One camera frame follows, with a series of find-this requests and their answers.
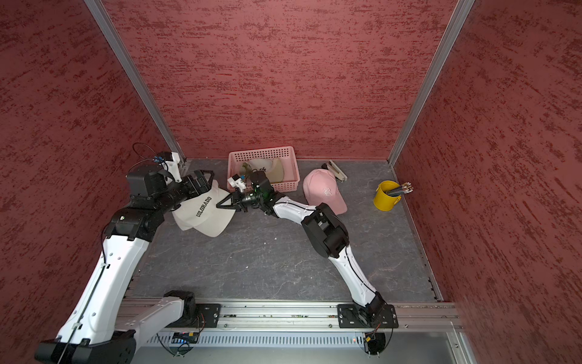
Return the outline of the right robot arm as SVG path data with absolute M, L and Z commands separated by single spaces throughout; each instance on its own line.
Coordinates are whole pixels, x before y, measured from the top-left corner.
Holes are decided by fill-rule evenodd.
M 316 253 L 329 259 L 344 280 L 356 308 L 356 317 L 366 327 L 379 328 L 388 323 L 388 303 L 365 277 L 356 262 L 344 223 L 325 203 L 309 206 L 299 203 L 271 186 L 263 171 L 255 171 L 246 179 L 235 174 L 228 179 L 233 192 L 220 200 L 218 209 L 247 212 L 260 209 L 265 215 L 286 219 L 301 225 Z

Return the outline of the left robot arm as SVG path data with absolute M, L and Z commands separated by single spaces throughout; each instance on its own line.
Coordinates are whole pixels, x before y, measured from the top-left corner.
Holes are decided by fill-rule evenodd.
M 196 170 L 180 179 L 154 166 L 127 176 L 130 203 L 105 229 L 101 256 L 85 290 L 57 337 L 43 341 L 34 358 L 40 363 L 130 363 L 151 337 L 168 326 L 191 325 L 201 315 L 189 291 L 170 291 L 126 329 L 116 326 L 124 295 L 139 261 L 165 214 L 211 191 L 215 174 Z

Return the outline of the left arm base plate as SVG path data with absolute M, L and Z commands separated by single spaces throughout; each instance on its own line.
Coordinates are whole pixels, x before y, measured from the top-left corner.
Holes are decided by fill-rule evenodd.
M 197 331 L 215 329 L 218 326 L 221 308 L 221 304 L 218 303 L 197 304 L 194 308 L 187 310 L 185 321 L 181 326 Z

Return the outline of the cream baseball cap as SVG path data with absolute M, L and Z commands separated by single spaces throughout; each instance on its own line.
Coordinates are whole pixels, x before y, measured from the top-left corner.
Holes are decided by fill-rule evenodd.
M 217 204 L 226 197 L 229 192 L 219 187 L 218 182 L 212 182 L 212 189 L 199 197 L 181 203 L 180 207 L 172 212 L 177 226 L 182 231 L 195 229 L 198 232 L 216 238 L 230 224 L 235 210 L 218 209 Z

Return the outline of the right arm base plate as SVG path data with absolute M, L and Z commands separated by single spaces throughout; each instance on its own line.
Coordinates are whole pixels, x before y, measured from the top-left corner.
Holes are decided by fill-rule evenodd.
M 336 308 L 341 329 L 398 329 L 400 326 L 393 305 L 384 305 L 373 313 L 355 304 L 339 304 Z

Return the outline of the pink baseball cap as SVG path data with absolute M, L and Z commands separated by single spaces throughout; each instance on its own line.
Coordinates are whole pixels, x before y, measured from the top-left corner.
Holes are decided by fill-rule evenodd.
M 336 215 L 348 211 L 346 202 L 337 186 L 336 177 L 327 169 L 311 171 L 303 181 L 303 193 L 309 205 L 327 204 Z

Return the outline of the beige cap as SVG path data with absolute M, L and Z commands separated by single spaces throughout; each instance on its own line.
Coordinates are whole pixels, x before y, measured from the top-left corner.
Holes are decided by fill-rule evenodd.
M 276 159 L 251 159 L 242 164 L 239 174 L 248 177 L 254 171 L 263 171 L 271 183 L 281 183 L 284 180 L 282 161 Z

